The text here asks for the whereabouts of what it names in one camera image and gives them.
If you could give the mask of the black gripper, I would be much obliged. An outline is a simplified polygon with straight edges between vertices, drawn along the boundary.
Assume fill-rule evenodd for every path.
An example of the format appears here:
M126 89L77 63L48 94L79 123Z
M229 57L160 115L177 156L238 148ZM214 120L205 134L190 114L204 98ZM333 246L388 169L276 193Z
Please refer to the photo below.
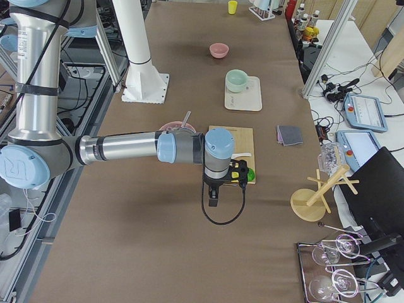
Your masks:
M214 179L206 173L203 174L203 181L209 186L209 207L218 206L218 188L223 184L232 182L245 189L247 186L247 162L245 160L231 160L230 166L224 177Z

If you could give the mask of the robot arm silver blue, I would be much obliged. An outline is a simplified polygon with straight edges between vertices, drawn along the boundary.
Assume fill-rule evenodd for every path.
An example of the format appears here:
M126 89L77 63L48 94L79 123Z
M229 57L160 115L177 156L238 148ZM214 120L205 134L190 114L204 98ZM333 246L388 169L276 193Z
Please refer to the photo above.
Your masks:
M1 150L1 177L20 189L39 187L93 162L156 156L161 162L203 167L210 206L222 184L247 186L249 169L234 160L234 138L224 128L194 133L179 128L112 136L61 136L56 129L61 39L97 34L95 1L11 1L18 26L16 126Z

